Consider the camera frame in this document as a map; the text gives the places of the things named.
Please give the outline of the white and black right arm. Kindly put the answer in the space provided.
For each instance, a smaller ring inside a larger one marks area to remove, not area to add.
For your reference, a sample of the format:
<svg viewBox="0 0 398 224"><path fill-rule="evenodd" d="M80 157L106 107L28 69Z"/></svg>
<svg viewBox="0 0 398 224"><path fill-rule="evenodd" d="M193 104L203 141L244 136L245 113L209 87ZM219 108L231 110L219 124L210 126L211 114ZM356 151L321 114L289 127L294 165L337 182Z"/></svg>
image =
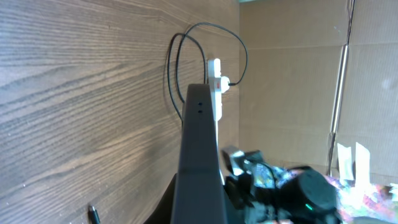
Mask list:
<svg viewBox="0 0 398 224"><path fill-rule="evenodd" d="M271 166L260 151L221 155L230 172L224 179L230 218L243 223L342 222L335 187L311 167Z"/></svg>

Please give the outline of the black smartphone with blue screen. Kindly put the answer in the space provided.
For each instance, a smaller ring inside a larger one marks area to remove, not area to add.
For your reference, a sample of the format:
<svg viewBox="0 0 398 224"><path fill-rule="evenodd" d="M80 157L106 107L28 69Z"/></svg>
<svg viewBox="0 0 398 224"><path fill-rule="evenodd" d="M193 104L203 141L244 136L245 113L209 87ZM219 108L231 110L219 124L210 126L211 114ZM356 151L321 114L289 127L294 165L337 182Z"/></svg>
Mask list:
<svg viewBox="0 0 398 224"><path fill-rule="evenodd" d="M210 87L188 86L171 223L227 223Z"/></svg>

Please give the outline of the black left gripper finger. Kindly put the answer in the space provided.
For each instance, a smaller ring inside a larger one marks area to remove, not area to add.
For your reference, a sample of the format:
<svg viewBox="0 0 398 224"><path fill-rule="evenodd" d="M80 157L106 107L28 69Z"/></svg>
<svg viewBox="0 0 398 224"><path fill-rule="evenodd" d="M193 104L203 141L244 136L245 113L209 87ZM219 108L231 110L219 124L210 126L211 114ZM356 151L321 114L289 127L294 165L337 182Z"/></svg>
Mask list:
<svg viewBox="0 0 398 224"><path fill-rule="evenodd" d="M174 191L177 175L175 174L164 192L158 206L151 215L151 223L170 224L174 202Z"/></svg>

